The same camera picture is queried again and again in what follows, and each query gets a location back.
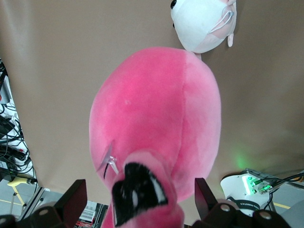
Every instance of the white stuffed animal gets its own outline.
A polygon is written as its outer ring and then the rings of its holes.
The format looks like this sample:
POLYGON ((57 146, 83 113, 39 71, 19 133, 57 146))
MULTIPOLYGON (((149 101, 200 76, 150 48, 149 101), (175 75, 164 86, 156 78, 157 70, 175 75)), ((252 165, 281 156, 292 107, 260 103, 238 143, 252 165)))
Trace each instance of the white stuffed animal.
POLYGON ((174 0, 171 17, 181 44, 197 54, 214 49, 228 36, 233 44, 236 0, 174 0))

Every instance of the cable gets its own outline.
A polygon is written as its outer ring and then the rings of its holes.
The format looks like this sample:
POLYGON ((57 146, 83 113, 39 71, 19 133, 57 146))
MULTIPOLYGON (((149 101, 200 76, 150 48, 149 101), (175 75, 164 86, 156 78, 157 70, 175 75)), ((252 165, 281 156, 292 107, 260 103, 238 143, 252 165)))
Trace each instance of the cable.
POLYGON ((38 186, 38 181, 36 181, 36 186, 35 186, 35 191, 34 191, 34 193, 35 193, 36 190, 37 190, 37 186, 38 186))
POLYGON ((6 108, 6 109, 11 110, 13 112, 17 111, 16 106, 8 106, 7 104, 3 104, 2 106, 3 106, 3 108, 6 108))
POLYGON ((0 91, 1 91, 5 76, 8 76, 8 72, 6 71, 4 63, 2 61, 0 62, 0 69, 2 71, 2 74, 0 76, 0 91))
POLYGON ((20 174, 27 174, 27 173, 29 173, 29 172, 33 169, 33 166, 32 166, 28 171, 23 172, 24 170, 26 170, 26 169, 28 168, 28 166, 29 166, 29 165, 27 164, 26 168, 23 169, 23 170, 21 170, 21 171, 18 171, 18 173, 20 173, 20 174))
MULTIPOLYGON (((15 122, 18 124, 18 126, 12 124, 10 121, 8 121, 5 118, 3 118, 2 120, 5 121, 6 124, 8 124, 10 127, 12 127, 11 131, 14 130, 16 132, 16 136, 12 136, 7 133, 6 134, 7 139, 5 141, 0 142, 0 144, 12 142, 12 141, 19 140, 19 139, 23 140, 23 133, 21 130, 20 122, 18 120, 15 120, 15 122)), ((0 124, 4 129, 6 129, 6 127, 3 125, 2 121, 0 121, 0 124)))
POLYGON ((271 184, 272 187, 275 187, 279 184, 282 184, 284 182, 297 182, 299 181, 302 177, 304 176, 304 173, 299 173, 299 174, 296 174, 296 175, 293 175, 293 176, 290 176, 290 177, 286 177, 284 179, 281 179, 281 178, 263 178, 263 179, 260 179, 258 181, 255 181, 254 184, 257 185, 263 181, 266 181, 266 180, 275 180, 276 182, 271 184))
POLYGON ((6 141, 7 141, 7 143, 6 143, 6 150, 5 150, 5 154, 3 155, 3 156, 1 156, 0 158, 2 158, 2 157, 4 157, 7 153, 8 153, 8 147, 9 147, 9 141, 8 141, 8 136, 6 135, 6 141))
MULTIPOLYGON (((0 174, 7 175, 7 173, 6 173, 6 172, 1 172, 1 171, 0 171, 0 174)), ((35 178, 33 178, 33 177, 24 177, 24 176, 18 176, 18 173, 17 173, 17 172, 15 172, 15 173, 10 172, 10 174, 9 174, 9 175, 10 175, 11 177, 22 177, 22 178, 25 178, 25 179, 28 179, 28 180, 35 179, 35 178)))
MULTIPOLYGON (((19 165, 19 164, 16 164, 16 163, 10 161, 10 160, 7 159, 7 158, 2 158, 2 159, 6 160, 6 162, 11 163, 12 165, 14 165, 14 166, 16 166, 16 167, 18 167, 18 168, 20 168, 20 169, 21 169, 23 166, 28 165, 28 164, 19 165)), ((24 171, 24 170, 25 170, 25 169, 18 170, 18 169, 15 169, 14 167, 10 167, 10 169, 11 169, 11 170, 14 170, 14 171, 16 171, 16 172, 24 171)))
POLYGON ((1 104, 1 105, 2 105, 3 110, 1 111, 1 113, 0 113, 0 114, 4 113, 4 110, 5 110, 5 106, 4 106, 4 104, 1 104))
POLYGON ((269 204, 271 203, 272 199, 273 199, 273 194, 278 191, 279 189, 274 190, 273 192, 269 193, 269 200, 266 204, 266 206, 264 207, 264 210, 269 206, 269 204))

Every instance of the yellow floor line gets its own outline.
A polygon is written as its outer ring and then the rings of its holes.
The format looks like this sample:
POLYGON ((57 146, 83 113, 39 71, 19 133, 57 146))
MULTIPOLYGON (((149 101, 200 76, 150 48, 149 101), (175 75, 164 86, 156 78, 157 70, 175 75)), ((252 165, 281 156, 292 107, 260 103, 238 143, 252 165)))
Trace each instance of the yellow floor line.
POLYGON ((0 201, 2 201, 2 202, 6 202, 6 203, 11 203, 11 202, 9 202, 9 201, 6 201, 6 200, 3 200, 3 199, 0 199, 0 201))
POLYGON ((281 208, 285 208, 285 209, 290 209, 289 206, 285 206, 283 204, 279 204, 279 203, 274 203, 275 206, 281 207, 281 208))
POLYGON ((12 187, 13 187, 15 193, 17 193, 17 197, 19 198, 20 202, 22 203, 22 205, 24 205, 24 202, 23 202, 23 200, 22 200, 22 198, 21 198, 21 196, 20 196, 18 190, 16 189, 16 187, 15 187, 15 186, 12 186, 12 187))

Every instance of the pink plush toy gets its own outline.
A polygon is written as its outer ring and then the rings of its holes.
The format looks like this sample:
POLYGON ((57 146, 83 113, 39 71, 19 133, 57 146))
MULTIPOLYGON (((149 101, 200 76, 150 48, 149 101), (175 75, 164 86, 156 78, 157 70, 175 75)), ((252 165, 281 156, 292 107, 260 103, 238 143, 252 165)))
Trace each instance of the pink plush toy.
POLYGON ((152 47, 128 57, 90 116, 92 160, 112 193, 103 227, 181 228, 177 203, 208 176, 220 126, 216 80, 193 53, 152 47))

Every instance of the plush toy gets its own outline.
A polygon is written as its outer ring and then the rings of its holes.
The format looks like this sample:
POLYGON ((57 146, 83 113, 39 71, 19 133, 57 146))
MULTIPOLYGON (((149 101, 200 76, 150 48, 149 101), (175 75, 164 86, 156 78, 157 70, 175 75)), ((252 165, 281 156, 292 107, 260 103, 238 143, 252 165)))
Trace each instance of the plush toy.
POLYGON ((211 70, 186 50, 152 47, 104 82, 90 115, 90 151, 112 193, 104 228, 181 228, 178 202, 216 158, 220 97, 211 70))
POLYGON ((181 44, 187 51, 204 53, 228 36, 233 44, 237 20, 236 0, 174 0, 171 17, 181 44))

